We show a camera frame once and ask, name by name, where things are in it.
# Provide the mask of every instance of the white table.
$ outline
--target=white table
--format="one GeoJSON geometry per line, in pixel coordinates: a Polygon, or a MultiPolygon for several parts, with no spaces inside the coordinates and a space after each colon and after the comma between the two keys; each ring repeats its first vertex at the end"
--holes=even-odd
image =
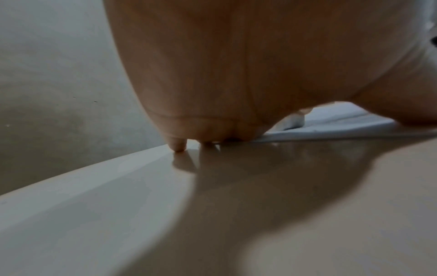
{"type": "Polygon", "coordinates": [[[434,276],[436,260],[436,139],[191,142],[0,196],[1,276],[434,276]]]}

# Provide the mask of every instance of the skin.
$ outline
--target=skin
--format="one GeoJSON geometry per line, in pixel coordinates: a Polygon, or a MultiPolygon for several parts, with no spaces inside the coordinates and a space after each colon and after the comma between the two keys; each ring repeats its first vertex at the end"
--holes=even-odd
{"type": "Polygon", "coordinates": [[[251,140],[285,116],[351,101],[437,121],[431,0],[106,0],[118,53],[174,151],[251,140]]]}

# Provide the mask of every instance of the hand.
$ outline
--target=hand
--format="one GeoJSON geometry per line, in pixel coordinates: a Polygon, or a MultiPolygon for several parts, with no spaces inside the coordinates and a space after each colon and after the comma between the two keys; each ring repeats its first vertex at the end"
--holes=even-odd
{"type": "Polygon", "coordinates": [[[139,100],[174,151],[253,139],[285,116],[352,101],[437,121],[432,0],[106,0],[139,100]]]}

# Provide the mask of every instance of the concrete floor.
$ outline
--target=concrete floor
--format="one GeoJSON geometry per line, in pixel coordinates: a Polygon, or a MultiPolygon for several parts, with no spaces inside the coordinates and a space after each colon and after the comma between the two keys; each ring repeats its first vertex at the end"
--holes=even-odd
{"type": "Polygon", "coordinates": [[[101,1],[0,3],[0,194],[162,144],[101,1]]]}

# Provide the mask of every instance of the fingertip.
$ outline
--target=fingertip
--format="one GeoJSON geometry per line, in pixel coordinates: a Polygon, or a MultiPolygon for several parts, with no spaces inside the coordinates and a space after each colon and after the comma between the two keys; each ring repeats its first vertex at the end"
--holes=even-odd
{"type": "Polygon", "coordinates": [[[187,139],[164,137],[168,147],[174,152],[182,152],[187,148],[187,139]]]}

